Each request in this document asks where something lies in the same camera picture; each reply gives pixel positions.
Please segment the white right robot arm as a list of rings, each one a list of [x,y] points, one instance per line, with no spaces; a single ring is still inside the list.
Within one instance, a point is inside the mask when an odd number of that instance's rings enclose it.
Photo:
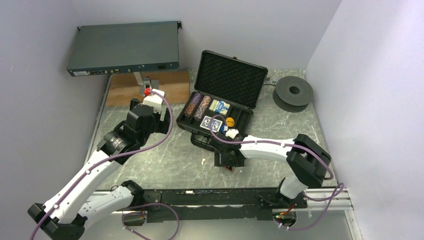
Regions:
[[[231,130],[224,139],[214,136],[210,144],[224,156],[227,166],[245,159],[287,162],[293,175],[280,182],[275,194],[276,203],[282,208],[289,207],[306,189],[321,188],[325,180],[334,178],[331,156],[305,134],[291,139],[269,139]]]

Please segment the red triangular dealer button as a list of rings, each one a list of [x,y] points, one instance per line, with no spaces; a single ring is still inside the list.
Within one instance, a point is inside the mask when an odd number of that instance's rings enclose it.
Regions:
[[[224,167],[226,170],[230,171],[231,173],[233,173],[233,172],[234,172],[234,167],[233,167],[233,166],[226,166],[226,165],[224,165],[223,167]]]

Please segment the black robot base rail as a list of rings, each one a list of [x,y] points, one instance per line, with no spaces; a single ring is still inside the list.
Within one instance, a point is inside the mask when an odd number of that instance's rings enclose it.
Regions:
[[[256,219],[271,221],[288,209],[305,209],[299,194],[290,200],[277,195],[275,187],[146,189],[124,210],[144,210],[148,223],[175,220]]]

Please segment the blue patterned card deck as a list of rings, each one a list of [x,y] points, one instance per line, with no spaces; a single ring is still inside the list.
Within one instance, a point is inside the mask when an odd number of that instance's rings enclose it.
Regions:
[[[203,129],[207,129],[208,131],[211,128],[212,132],[217,133],[221,130],[223,122],[218,119],[212,119],[211,117],[205,115],[199,126]]]

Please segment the orange round button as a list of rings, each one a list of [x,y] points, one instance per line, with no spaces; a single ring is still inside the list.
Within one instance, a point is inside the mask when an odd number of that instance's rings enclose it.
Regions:
[[[235,120],[232,117],[227,117],[225,119],[225,123],[229,128],[232,128],[235,126]]]

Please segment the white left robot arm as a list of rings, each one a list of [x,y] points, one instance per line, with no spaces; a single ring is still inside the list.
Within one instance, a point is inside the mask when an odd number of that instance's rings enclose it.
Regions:
[[[153,133],[167,138],[173,114],[167,100],[150,95],[143,102],[132,99],[125,120],[104,135],[83,168],[45,203],[34,203],[28,214],[36,222],[30,238],[42,230],[53,240],[77,240],[94,223],[114,211],[137,210],[148,205],[145,190],[133,180],[124,181],[112,192],[90,200],[100,184],[132,156],[148,150]]]

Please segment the orange black chip stack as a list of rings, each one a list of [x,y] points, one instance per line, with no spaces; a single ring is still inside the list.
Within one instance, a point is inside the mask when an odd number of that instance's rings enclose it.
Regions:
[[[184,111],[184,116],[190,118],[194,114],[196,107],[197,105],[195,103],[189,103]]]

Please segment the orange blue chip stack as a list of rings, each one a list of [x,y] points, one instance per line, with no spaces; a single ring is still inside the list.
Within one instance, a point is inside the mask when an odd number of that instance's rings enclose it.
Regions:
[[[211,97],[206,95],[203,97],[199,107],[207,108],[210,102],[211,102]]]
[[[194,118],[196,121],[199,121],[199,120],[202,118],[202,116],[204,115],[204,113],[205,113],[206,109],[207,109],[207,107],[206,107],[206,106],[200,105],[200,106],[197,108],[196,112],[194,113],[193,118]]]

